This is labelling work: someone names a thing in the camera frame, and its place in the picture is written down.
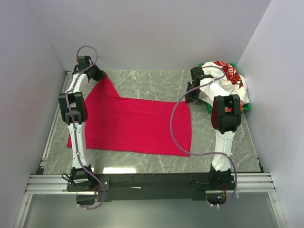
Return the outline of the magenta red t shirt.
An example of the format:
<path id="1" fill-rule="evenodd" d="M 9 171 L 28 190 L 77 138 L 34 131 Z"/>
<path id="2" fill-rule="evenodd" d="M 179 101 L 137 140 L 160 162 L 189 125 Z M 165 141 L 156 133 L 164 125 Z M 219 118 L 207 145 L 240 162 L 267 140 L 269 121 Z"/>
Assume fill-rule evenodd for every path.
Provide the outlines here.
<path id="1" fill-rule="evenodd" d="M 191 115 L 185 102 L 121 97 L 105 77 L 85 104 L 88 149 L 174 156 L 187 156 L 190 151 Z"/>

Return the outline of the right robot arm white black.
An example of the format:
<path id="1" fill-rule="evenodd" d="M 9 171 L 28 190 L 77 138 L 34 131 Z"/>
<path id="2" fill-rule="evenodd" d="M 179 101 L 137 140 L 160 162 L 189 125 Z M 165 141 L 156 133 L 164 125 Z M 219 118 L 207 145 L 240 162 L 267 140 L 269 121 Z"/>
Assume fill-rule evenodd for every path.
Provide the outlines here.
<path id="1" fill-rule="evenodd" d="M 218 190 L 224 185 L 234 184 L 230 158 L 233 138 L 241 123 L 240 98 L 213 82 L 189 92 L 185 96 L 186 102 L 198 100 L 202 94 L 212 102 L 211 124 L 216 134 L 216 154 L 210 166 L 208 180 L 209 186 Z"/>

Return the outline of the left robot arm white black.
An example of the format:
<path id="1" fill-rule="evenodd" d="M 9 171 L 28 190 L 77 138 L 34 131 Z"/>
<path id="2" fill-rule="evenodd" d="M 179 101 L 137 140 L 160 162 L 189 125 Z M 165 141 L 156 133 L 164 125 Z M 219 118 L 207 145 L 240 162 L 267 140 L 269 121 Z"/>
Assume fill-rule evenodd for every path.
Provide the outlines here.
<path id="1" fill-rule="evenodd" d="M 78 64 L 74 69 L 69 88 L 58 96 L 61 117 L 67 124 L 73 153 L 68 182 L 73 185 L 78 184 L 85 191 L 91 190 L 97 181 L 93 177 L 91 163 L 87 156 L 85 124 L 88 120 L 88 110 L 83 92 L 91 79 L 99 81 L 106 75 L 96 65 L 85 68 Z"/>

